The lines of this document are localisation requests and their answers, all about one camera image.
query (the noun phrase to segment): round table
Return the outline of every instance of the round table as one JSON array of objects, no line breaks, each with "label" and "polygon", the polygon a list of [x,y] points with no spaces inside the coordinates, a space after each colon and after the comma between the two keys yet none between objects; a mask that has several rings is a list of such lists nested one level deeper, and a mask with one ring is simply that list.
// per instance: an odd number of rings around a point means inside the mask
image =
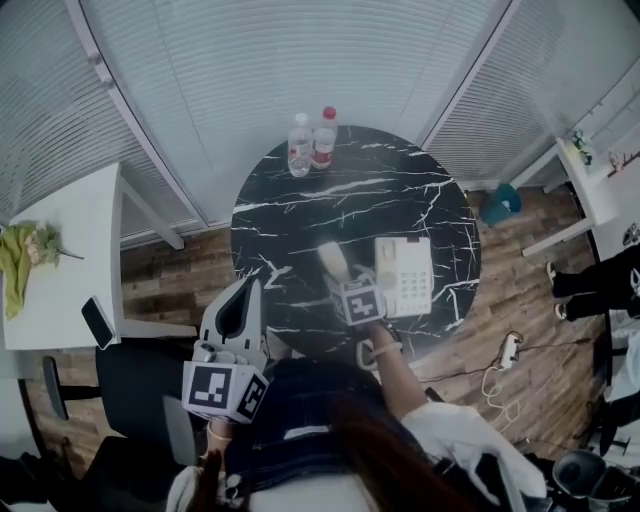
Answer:
[{"label": "round table", "polygon": [[264,286],[268,328],[317,359],[355,361],[355,342],[328,298],[319,245],[336,241],[350,265],[374,268],[376,237],[431,239],[431,314],[392,322],[409,361],[462,323],[480,277],[478,229],[454,179],[419,147],[371,128],[340,126],[331,167],[304,178],[289,173],[287,143],[276,147],[247,178],[231,230],[238,277],[258,276]]}]

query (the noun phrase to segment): smartphone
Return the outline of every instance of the smartphone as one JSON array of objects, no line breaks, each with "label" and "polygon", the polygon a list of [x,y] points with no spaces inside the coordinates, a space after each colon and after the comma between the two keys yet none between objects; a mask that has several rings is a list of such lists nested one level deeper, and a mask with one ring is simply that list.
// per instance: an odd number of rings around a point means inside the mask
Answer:
[{"label": "smartphone", "polygon": [[93,297],[82,306],[82,316],[85,322],[87,322],[89,329],[91,329],[91,334],[93,334],[93,337],[96,339],[98,347],[102,350],[107,348],[109,343],[113,341],[113,331],[109,327],[109,324]]}]

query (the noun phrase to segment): yellow cloth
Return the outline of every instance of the yellow cloth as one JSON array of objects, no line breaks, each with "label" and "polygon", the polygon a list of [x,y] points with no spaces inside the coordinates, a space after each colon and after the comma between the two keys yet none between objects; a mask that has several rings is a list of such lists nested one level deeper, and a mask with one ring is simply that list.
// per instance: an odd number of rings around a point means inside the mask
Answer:
[{"label": "yellow cloth", "polygon": [[25,240],[35,227],[31,223],[17,224],[8,227],[0,235],[0,271],[4,272],[6,278],[4,296],[7,320],[24,308],[24,289],[31,269]]}]

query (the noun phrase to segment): shoe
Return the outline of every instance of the shoe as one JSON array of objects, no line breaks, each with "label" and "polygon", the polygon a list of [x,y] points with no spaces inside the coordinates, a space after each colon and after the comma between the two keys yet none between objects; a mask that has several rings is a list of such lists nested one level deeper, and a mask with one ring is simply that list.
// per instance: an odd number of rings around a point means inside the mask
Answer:
[{"label": "shoe", "polygon": [[556,281],[556,274],[557,274],[556,266],[550,261],[547,261],[547,276],[549,276],[549,281],[551,281],[551,286],[553,286]]},{"label": "shoe", "polygon": [[553,311],[555,312],[558,319],[560,320],[567,319],[567,306],[565,306],[564,304],[556,304],[553,307]]}]

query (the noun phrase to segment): water bottle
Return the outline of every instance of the water bottle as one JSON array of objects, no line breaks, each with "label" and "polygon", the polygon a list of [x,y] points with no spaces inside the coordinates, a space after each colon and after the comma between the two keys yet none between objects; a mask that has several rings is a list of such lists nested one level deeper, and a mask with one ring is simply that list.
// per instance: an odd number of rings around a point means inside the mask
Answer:
[{"label": "water bottle", "polygon": [[336,119],[336,109],[326,107],[322,111],[322,125],[313,132],[311,164],[316,169],[326,169],[331,165],[337,136],[338,120]]},{"label": "water bottle", "polygon": [[289,171],[296,178],[306,176],[311,169],[313,136],[307,114],[296,114],[296,126],[289,132]]}]

